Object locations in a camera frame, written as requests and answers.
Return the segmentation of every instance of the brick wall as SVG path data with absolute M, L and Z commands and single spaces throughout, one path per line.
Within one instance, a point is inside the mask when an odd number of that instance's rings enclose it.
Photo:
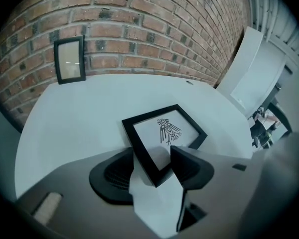
M 159 74 L 214 85 L 248 0 L 23 0 L 0 33 L 0 102 L 21 125 L 56 82 L 53 42 L 85 35 L 88 76 Z

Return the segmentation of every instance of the black frame corner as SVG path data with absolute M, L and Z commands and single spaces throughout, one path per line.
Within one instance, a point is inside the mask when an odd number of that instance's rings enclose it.
M 138 115 L 129 119 L 122 120 L 123 127 L 128 135 L 130 143 L 134 149 L 135 155 L 138 158 L 141 166 L 145 170 L 149 180 L 153 183 L 155 187 L 161 185 L 165 180 L 167 180 L 171 175 L 173 175 L 173 170 L 171 168 L 171 163 L 164 167 L 162 170 L 159 170 L 149 153 L 147 152 L 145 146 L 143 145 L 139 135 L 137 134 L 134 124 L 139 122 L 157 117 L 159 115 L 171 112 L 178 111 L 199 133 L 199 136 L 188 146 L 192 149 L 198 149 L 203 141 L 206 139 L 207 134 L 204 130 L 179 106 L 172 105 L 156 111 Z
M 79 42 L 79 61 L 80 61 L 80 77 L 62 79 L 59 65 L 59 51 L 58 46 L 60 44 L 70 43 L 70 42 Z M 86 80 L 85 74 L 85 63 L 84 63 L 84 35 L 74 36 L 70 38 L 60 39 L 54 42 L 54 64 L 56 77 L 59 84 L 71 83 L 71 82 L 80 82 Z

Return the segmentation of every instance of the white tabletop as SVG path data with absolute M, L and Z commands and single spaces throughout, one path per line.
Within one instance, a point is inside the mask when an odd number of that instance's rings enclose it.
M 129 147 L 121 120 L 179 104 L 207 133 L 199 149 L 251 158 L 249 125 L 210 85 L 157 75 L 99 75 L 51 84 L 24 126 L 15 161 L 17 197 L 57 167 Z

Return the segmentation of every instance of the bird illustration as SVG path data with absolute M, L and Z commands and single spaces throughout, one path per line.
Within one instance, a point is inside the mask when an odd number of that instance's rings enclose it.
M 157 124 L 160 125 L 160 142 L 164 141 L 168 138 L 166 142 L 167 145 L 170 145 L 170 140 L 175 141 L 181 135 L 181 130 L 174 126 L 173 124 L 169 123 L 168 119 L 158 119 Z

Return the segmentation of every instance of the glass pane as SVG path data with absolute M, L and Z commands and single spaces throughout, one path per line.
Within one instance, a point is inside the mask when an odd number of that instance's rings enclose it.
M 60 44 L 58 48 L 61 78 L 80 77 L 79 41 Z

